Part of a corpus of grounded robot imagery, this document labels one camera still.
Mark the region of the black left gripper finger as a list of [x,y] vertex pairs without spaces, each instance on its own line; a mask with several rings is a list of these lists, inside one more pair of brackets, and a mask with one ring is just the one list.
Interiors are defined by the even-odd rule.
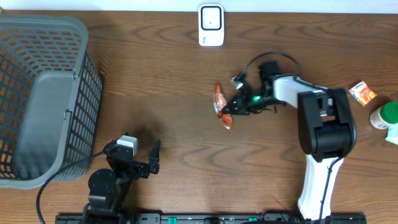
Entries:
[[128,133],[124,133],[119,138],[111,140],[110,143],[120,144],[122,146],[128,146],[129,145],[128,137],[129,137],[129,134]]
[[161,146],[161,140],[158,139],[154,147],[152,148],[151,152],[147,156],[149,172],[151,174],[158,174],[160,170],[160,157],[159,157],[160,146]]

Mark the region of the red Top chocolate bar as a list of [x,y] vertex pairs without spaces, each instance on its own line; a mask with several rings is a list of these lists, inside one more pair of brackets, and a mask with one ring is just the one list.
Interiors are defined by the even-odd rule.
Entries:
[[219,120],[223,126],[229,131],[233,128],[233,118],[230,114],[223,113],[223,108],[227,105],[226,98],[224,97],[221,84],[216,83],[213,90],[213,107]]

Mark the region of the orange tissue pack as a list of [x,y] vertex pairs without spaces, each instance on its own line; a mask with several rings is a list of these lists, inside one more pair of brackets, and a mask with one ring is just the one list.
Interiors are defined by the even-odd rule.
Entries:
[[353,98],[362,106],[366,106],[372,99],[377,97],[364,81],[360,81],[349,89]]

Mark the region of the green lid jar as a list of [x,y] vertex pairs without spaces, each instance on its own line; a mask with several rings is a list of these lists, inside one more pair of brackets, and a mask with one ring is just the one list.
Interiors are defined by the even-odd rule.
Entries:
[[397,102],[389,102],[373,111],[369,116],[370,123],[376,129],[388,129],[397,124]]

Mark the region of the teal wet wipes pack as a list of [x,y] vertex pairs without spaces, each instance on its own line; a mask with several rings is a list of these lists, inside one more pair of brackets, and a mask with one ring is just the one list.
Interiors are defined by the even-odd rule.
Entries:
[[394,124],[388,128],[385,140],[398,145],[398,124]]

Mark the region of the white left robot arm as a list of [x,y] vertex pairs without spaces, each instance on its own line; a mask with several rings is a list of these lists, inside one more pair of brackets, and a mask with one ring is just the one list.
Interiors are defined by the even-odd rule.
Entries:
[[103,154],[110,168],[99,169],[89,178],[89,203],[83,211],[83,223],[136,222],[134,215],[123,210],[124,200],[133,182],[159,172],[161,140],[156,141],[148,154],[148,162],[134,160],[137,143],[137,138],[124,134],[105,145]]

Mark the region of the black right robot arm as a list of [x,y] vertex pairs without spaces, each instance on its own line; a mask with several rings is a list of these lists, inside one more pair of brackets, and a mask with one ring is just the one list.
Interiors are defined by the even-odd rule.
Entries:
[[356,143],[356,126],[346,92],[327,88],[282,73],[275,61],[258,67],[261,89],[255,92],[242,73],[232,79],[238,94],[224,97],[221,85],[214,87],[215,113],[224,127],[233,128],[233,116],[275,111],[277,105],[297,109],[298,139],[306,155],[302,193],[297,202],[299,219],[305,223],[332,223],[331,196],[344,158]]

